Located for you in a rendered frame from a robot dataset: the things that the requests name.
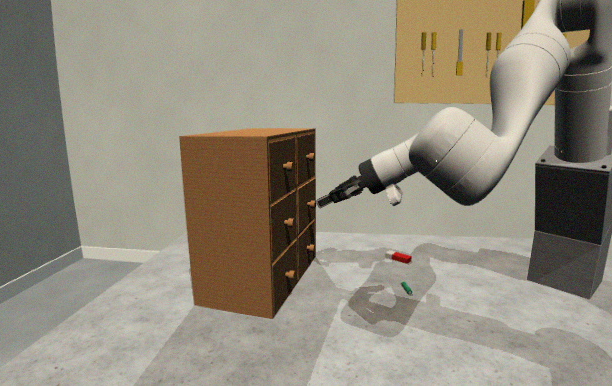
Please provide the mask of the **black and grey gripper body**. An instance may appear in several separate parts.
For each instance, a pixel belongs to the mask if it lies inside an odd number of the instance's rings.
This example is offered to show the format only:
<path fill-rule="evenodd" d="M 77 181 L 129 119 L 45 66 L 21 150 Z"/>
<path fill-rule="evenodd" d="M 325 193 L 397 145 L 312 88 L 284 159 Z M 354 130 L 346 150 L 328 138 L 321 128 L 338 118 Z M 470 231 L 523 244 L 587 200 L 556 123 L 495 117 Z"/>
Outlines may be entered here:
<path fill-rule="evenodd" d="M 353 182 L 343 186 L 350 188 L 356 184 L 359 185 L 359 188 L 350 194 L 356 193 L 365 187 L 367 187 L 372 194 L 377 194 L 386 189 L 373 167 L 371 158 L 359 164 L 359 172 L 361 176 L 357 177 Z"/>

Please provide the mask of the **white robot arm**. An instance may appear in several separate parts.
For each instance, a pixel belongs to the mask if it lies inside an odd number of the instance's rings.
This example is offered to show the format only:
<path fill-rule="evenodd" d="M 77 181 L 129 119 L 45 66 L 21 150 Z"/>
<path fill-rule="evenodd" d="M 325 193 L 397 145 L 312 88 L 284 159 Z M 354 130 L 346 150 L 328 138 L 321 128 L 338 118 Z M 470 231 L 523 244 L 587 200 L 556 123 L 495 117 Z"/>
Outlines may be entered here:
<path fill-rule="evenodd" d="M 562 33 L 581 30 L 590 30 L 588 40 L 570 49 Z M 457 203 L 474 205 L 502 179 L 554 90 L 555 156 L 587 163 L 611 155 L 611 84 L 612 0 L 540 0 L 491 70 L 496 136 L 448 107 L 418 135 L 372 157 L 373 167 L 393 206 L 403 195 L 397 183 L 417 172 Z"/>

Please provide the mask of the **green aaa battery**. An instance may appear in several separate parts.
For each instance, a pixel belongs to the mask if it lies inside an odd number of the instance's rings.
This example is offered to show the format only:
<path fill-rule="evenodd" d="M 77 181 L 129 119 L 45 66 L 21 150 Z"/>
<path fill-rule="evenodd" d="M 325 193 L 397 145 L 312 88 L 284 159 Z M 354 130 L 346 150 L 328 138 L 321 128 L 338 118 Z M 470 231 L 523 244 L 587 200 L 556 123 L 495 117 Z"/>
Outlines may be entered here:
<path fill-rule="evenodd" d="M 401 282 L 401 285 L 409 295 L 412 294 L 412 290 L 409 288 L 409 286 L 404 281 Z"/>

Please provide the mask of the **brown wooden chest of drawers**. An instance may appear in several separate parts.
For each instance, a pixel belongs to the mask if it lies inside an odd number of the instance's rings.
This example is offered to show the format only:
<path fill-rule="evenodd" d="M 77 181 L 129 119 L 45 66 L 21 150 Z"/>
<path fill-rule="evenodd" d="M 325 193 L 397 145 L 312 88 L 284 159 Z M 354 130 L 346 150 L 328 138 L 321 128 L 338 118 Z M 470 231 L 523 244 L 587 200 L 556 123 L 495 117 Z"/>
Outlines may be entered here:
<path fill-rule="evenodd" d="M 316 178 L 316 129 L 179 136 L 194 305 L 273 319 L 298 279 L 297 187 Z M 288 134 L 280 134 L 288 133 Z M 315 173 L 297 184 L 297 134 L 315 133 Z M 275 136 L 269 136 L 275 135 Z M 295 138 L 296 185 L 270 201 L 268 140 Z M 297 235 L 272 260 L 270 204 L 294 190 Z M 311 220 L 311 221 L 312 221 Z M 272 263 L 297 244 L 297 282 L 274 314 Z"/>

